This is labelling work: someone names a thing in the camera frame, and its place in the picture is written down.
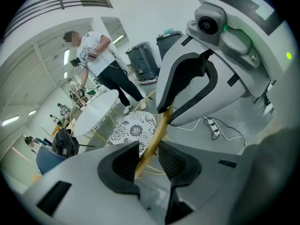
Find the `railing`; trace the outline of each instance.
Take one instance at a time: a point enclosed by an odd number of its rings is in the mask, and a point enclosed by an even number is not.
[[[76,6],[110,7],[107,3],[107,0],[41,0],[30,4],[15,14],[14,18],[9,23],[1,42],[3,42],[3,40],[6,39],[18,27],[37,16],[54,10]]]

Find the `hand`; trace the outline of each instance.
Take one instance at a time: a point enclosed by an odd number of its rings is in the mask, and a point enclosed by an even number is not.
[[[89,53],[88,58],[87,58],[87,62],[93,62],[98,56],[98,53],[93,50],[92,52]]]

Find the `power strip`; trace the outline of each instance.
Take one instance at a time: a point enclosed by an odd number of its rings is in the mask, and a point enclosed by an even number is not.
[[[207,123],[209,124],[214,136],[219,137],[220,136],[220,131],[219,131],[218,127],[216,126],[215,122],[212,119],[208,118]]]

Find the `white round table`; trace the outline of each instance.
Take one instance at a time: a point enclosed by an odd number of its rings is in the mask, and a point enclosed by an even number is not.
[[[109,90],[90,101],[80,114],[74,126],[74,135],[90,132],[111,110],[119,96],[117,90]]]

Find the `ceiling light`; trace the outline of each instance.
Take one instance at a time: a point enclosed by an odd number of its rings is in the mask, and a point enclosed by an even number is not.
[[[115,44],[116,42],[118,42],[120,39],[122,39],[124,37],[124,35],[119,36],[116,40],[114,40],[112,43]]]
[[[66,65],[68,63],[69,53],[70,53],[69,49],[66,50],[65,53],[64,53],[64,65]]]
[[[19,116],[15,116],[15,117],[13,117],[13,118],[7,119],[7,120],[5,120],[5,121],[2,123],[2,126],[5,126],[5,125],[7,125],[8,123],[11,123],[11,122],[13,122],[13,121],[16,121],[16,120],[18,120],[18,118],[19,118]]]
[[[30,112],[30,113],[28,114],[28,116],[30,116],[30,115],[32,115],[32,114],[34,114],[35,112],[36,112],[36,110],[34,110],[34,111]]]

